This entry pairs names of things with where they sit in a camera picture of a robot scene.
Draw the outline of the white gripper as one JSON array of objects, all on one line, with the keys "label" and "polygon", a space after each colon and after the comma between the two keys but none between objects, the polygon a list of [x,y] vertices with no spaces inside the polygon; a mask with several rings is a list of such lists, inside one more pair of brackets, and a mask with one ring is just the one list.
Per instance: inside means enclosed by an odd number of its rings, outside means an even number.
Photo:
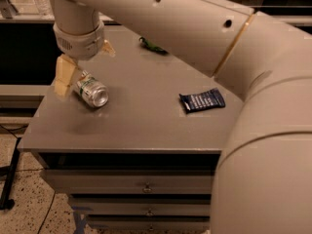
[{"label": "white gripper", "polygon": [[100,51],[114,57],[116,52],[110,42],[104,40],[102,21],[91,32],[80,35],[67,33],[56,23],[54,23],[53,30],[58,48],[63,52],[56,64],[55,93],[61,98],[66,98],[82,74],[82,69],[75,59],[88,60]]}]

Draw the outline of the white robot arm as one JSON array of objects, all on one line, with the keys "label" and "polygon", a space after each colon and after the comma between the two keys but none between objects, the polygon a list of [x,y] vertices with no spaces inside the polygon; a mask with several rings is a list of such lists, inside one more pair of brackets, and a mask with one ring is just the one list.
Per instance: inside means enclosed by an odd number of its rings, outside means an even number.
[{"label": "white robot arm", "polygon": [[309,34],[226,0],[65,1],[102,12],[243,101],[215,171],[212,234],[312,234]]}]

